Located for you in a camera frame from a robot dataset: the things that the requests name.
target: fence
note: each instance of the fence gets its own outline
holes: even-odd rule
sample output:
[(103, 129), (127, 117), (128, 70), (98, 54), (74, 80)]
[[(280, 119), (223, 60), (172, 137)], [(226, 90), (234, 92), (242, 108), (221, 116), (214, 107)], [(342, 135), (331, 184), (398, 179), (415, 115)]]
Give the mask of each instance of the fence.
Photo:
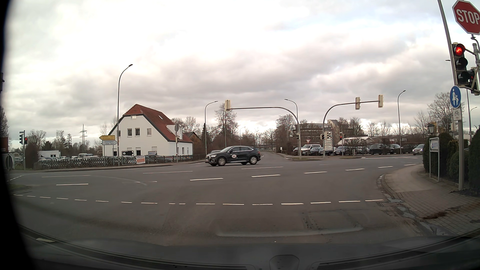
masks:
[[(205, 154), (197, 155), (181, 155), (178, 156), (179, 162), (200, 160)], [(176, 162), (177, 156), (145, 156), (145, 164), (159, 164)], [(118, 166), (118, 157), (101, 157), (98, 159), (81, 159), (81, 160), (40, 160), (34, 164), (35, 170), (47, 169), (71, 169), (71, 168), (91, 168), (91, 167), (112, 167)], [(133, 156), (120, 157), (120, 165), (136, 165), (137, 159)]]

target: street lamp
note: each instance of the street lamp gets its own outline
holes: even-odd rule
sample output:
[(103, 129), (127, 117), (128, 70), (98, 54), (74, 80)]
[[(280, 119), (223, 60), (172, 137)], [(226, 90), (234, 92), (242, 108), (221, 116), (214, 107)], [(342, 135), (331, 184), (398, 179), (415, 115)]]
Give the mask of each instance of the street lamp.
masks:
[[(299, 118), (299, 107), (298, 105), (290, 100), (290, 99), (286, 99), (284, 98), (284, 100), (286, 101), (290, 101), (290, 102), (293, 102), (295, 104), (295, 107), (297, 108), (297, 119)], [(299, 136), (299, 138), (297, 139), (297, 144), (298, 144), (298, 153), (299, 153), (299, 156), (301, 158), (301, 136), (300, 136), (300, 122), (297, 122), (297, 135)]]
[(430, 132), (430, 135), (433, 135), (433, 132), (435, 130), (435, 125), (432, 123), (428, 123), (427, 127), (428, 127), (428, 132)]
[(403, 94), (406, 90), (403, 90), (402, 93), (398, 94), (398, 97), (396, 98), (396, 105), (398, 107), (398, 141), (400, 144), (400, 154), (402, 153), (402, 129), (400, 127), (400, 104), (398, 103), (398, 99), (400, 98), (400, 95)]
[(124, 69), (121, 74), (120, 74), (120, 77), (119, 77), (119, 91), (118, 91), (118, 96), (117, 96), (117, 158), (119, 160), (119, 166), (120, 166), (120, 139), (119, 139), (119, 126), (120, 126), (120, 117), (119, 117), (119, 108), (120, 108), (120, 79), (121, 79), (121, 76), (122, 74), (127, 70)]
[(206, 106), (205, 106), (205, 123), (204, 123), (204, 135), (205, 135), (205, 156), (208, 154), (207, 153), (207, 106), (212, 104), (212, 103), (215, 103), (215, 102), (218, 102), (217, 101), (214, 101), (214, 102), (210, 102), (208, 103)]

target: white house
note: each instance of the white house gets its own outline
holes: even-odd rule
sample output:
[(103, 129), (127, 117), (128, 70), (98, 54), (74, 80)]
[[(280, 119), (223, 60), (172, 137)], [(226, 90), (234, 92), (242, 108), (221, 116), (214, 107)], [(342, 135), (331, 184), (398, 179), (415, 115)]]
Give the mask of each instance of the white house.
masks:
[[(115, 125), (109, 135), (116, 133)], [(179, 155), (191, 155), (193, 142), (183, 135), (182, 127), (177, 132), (180, 137), (178, 142)], [(156, 152), (160, 156), (174, 156), (175, 149), (175, 124), (161, 111), (135, 104), (119, 121), (119, 135), (116, 139), (122, 151), (133, 151), (134, 156), (148, 155)], [(104, 146), (105, 156), (116, 156), (117, 145)]]

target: red traffic light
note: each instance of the red traffic light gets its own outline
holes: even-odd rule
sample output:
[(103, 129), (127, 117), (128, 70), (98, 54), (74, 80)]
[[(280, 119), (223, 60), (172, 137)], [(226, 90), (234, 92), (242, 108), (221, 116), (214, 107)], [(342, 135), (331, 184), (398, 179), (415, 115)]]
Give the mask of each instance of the red traffic light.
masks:
[(465, 46), (463, 46), (463, 44), (458, 43), (458, 44), (455, 46), (455, 49), (454, 49), (454, 51), (453, 51), (453, 54), (454, 54), (455, 56), (462, 56), (464, 53), (465, 53)]

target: brick pavement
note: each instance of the brick pavement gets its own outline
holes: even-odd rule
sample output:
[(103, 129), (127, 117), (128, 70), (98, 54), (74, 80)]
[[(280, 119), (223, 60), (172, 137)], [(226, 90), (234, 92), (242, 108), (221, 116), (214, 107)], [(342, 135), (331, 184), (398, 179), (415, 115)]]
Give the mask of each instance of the brick pavement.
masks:
[(424, 173), (422, 164), (385, 175), (382, 186), (427, 228), (455, 235), (480, 229), (480, 198), (460, 195), (456, 187), (437, 183)]

